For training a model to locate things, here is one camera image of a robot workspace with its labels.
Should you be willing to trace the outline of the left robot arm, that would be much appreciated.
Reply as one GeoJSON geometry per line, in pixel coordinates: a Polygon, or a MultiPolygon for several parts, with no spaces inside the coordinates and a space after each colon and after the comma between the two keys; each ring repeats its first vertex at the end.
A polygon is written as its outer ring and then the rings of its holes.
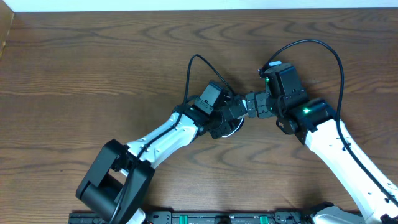
{"type": "Polygon", "coordinates": [[[205,133],[213,139],[232,135],[246,115],[243,96],[209,82],[201,95],[186,96],[170,118],[148,135],[126,144],[107,142],[76,197],[106,223],[143,223],[146,214],[140,207],[156,168],[205,133]]]}

